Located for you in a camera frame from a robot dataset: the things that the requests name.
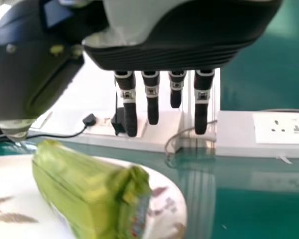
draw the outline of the teal table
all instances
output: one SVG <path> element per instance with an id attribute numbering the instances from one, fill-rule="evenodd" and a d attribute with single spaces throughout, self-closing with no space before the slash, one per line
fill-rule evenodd
<path id="1" fill-rule="evenodd" d="M 153 168 L 173 180 L 188 206 L 186 239 L 299 239 L 299 160 L 217 158 L 186 149 L 164 154 L 66 143 L 101 157 Z M 1 155 L 19 154 L 0 145 Z"/>

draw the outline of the electrical outlet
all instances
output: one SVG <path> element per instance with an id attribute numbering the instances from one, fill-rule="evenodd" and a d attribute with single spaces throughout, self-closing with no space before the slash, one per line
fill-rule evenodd
<path id="1" fill-rule="evenodd" d="M 253 113 L 256 143 L 299 144 L 299 113 Z"/>

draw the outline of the plastic wrapper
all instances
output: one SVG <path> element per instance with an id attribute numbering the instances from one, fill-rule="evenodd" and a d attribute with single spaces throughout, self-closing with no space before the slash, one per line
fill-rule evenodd
<path id="1" fill-rule="evenodd" d="M 142 168 L 113 165 L 51 140 L 38 145 L 32 164 L 42 196 L 77 239 L 142 238 L 151 195 Z"/>

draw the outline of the robotic arm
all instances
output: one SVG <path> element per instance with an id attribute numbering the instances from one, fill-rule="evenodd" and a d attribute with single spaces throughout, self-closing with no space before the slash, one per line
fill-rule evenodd
<path id="1" fill-rule="evenodd" d="M 195 70 L 196 133 L 206 131 L 215 68 L 255 42 L 282 0 L 24 0 L 0 22 L 0 129 L 24 140 L 84 64 L 85 50 L 115 71 L 127 133 L 137 132 L 134 71 L 142 71 L 148 118 L 158 123 L 159 72 L 179 107 Z"/>

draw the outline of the black grip pad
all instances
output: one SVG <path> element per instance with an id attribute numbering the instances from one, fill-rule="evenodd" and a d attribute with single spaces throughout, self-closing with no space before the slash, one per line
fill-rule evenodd
<path id="1" fill-rule="evenodd" d="M 138 132 L 138 121 L 135 103 L 123 103 L 125 115 L 125 129 L 129 137 L 135 137 Z"/>
<path id="2" fill-rule="evenodd" d="M 171 90 L 170 92 L 170 105 L 173 108 L 179 108 L 181 104 L 181 92 L 182 91 L 175 91 Z"/>
<path id="3" fill-rule="evenodd" d="M 208 104 L 195 104 L 195 132 L 205 134 L 207 130 Z"/>
<path id="4" fill-rule="evenodd" d="M 147 98 L 148 100 L 148 120 L 150 125 L 157 125 L 159 120 L 158 97 Z"/>

